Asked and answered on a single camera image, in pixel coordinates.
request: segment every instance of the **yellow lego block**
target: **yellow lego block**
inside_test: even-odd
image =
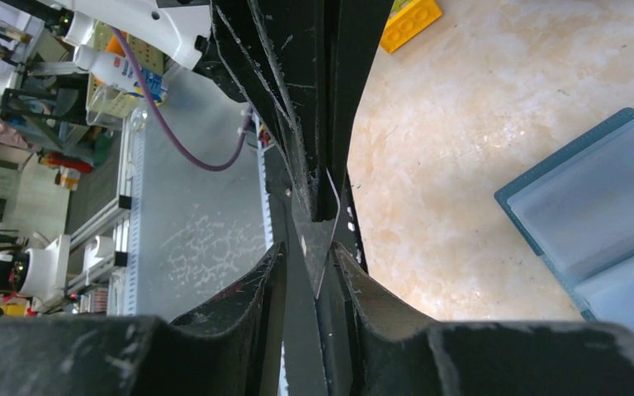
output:
[[[431,25],[443,13],[434,0],[412,0],[387,20],[381,47],[392,54],[404,43]]]

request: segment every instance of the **beige marble tabletop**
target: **beige marble tabletop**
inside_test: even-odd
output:
[[[634,107],[634,0],[441,0],[379,50],[349,171],[371,274],[439,320],[580,319],[494,201]]]

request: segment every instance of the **cable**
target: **cable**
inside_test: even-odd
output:
[[[120,32],[120,30],[112,26],[111,26],[111,29],[113,30],[113,35],[116,37],[118,42],[120,42],[122,50],[123,52],[125,52],[126,58],[130,61],[130,65],[132,66],[132,71],[135,72],[135,77],[137,77],[137,81],[140,83],[140,87],[142,88],[142,93],[144,94],[144,99],[147,101],[147,104],[149,105],[149,109],[152,111],[152,114],[154,114],[154,118],[156,118],[159,121],[159,124],[161,125],[164,134],[167,135],[167,137],[171,140],[173,147],[175,147],[176,150],[178,150],[178,152],[181,153],[181,155],[185,157],[188,161],[190,161],[193,165],[196,165],[197,167],[205,169],[206,171],[220,172],[220,171],[224,171],[228,167],[231,167],[232,164],[239,157],[239,153],[242,152],[242,147],[244,146],[244,138],[246,137],[245,131],[246,129],[249,128],[249,125],[251,124],[252,110],[249,109],[249,111],[247,112],[248,114],[246,115],[246,118],[244,119],[244,126],[242,128],[242,132],[239,134],[239,142],[237,143],[237,148],[234,150],[234,154],[232,154],[232,157],[230,157],[229,160],[226,163],[223,163],[222,165],[210,165],[208,163],[202,162],[200,159],[193,156],[193,154],[191,154],[191,152],[189,152],[185,147],[183,147],[183,144],[181,144],[181,142],[178,141],[178,138],[176,137],[176,135],[173,134],[173,132],[171,131],[171,128],[169,128],[168,124],[166,123],[166,120],[163,118],[162,113],[159,112],[157,105],[154,103],[154,99],[152,98],[152,93],[149,91],[149,86],[147,85],[147,82],[144,80],[144,75],[142,74],[142,69],[140,67],[140,64],[137,62],[137,58],[135,57],[135,54],[130,48],[130,45],[127,44],[127,40],[122,35],[122,32]]]

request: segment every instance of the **gray table surface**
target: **gray table surface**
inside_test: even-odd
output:
[[[160,110],[191,153],[220,164],[234,151],[245,108],[212,81],[183,71],[169,81]],[[125,303],[133,299],[136,314],[170,320],[236,281],[265,252],[256,152],[245,145],[232,167],[214,173],[189,163],[156,120],[140,141],[141,199],[132,214],[139,211],[139,232],[130,230],[139,239],[130,241],[136,293]]]

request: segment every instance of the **white bottle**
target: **white bottle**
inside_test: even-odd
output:
[[[73,62],[78,67],[93,73],[96,78],[106,85],[127,92],[136,97],[142,97],[142,89],[132,70],[130,61],[112,52],[99,52],[86,45],[80,45],[74,51]],[[166,84],[162,76],[142,68],[142,74],[152,93],[154,102],[159,105],[167,95]]]

